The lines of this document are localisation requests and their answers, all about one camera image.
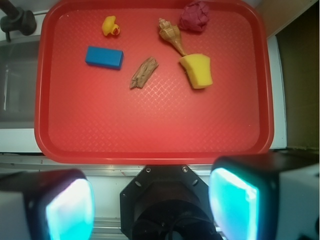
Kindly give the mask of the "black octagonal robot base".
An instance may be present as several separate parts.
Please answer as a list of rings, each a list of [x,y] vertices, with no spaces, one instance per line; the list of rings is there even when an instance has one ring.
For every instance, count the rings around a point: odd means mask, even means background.
[[[147,165],[119,194],[130,240],[220,240],[208,185],[186,165]]]

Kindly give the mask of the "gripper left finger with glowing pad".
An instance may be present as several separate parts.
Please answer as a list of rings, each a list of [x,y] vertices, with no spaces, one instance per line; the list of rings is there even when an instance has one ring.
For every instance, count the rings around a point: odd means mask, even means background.
[[[94,190],[79,169],[0,175],[2,240],[89,240],[94,219]]]

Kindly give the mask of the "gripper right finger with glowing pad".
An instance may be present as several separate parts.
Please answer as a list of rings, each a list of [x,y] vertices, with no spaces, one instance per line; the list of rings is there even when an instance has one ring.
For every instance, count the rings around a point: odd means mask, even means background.
[[[314,153],[219,157],[208,197],[228,240],[317,240],[320,160]]]

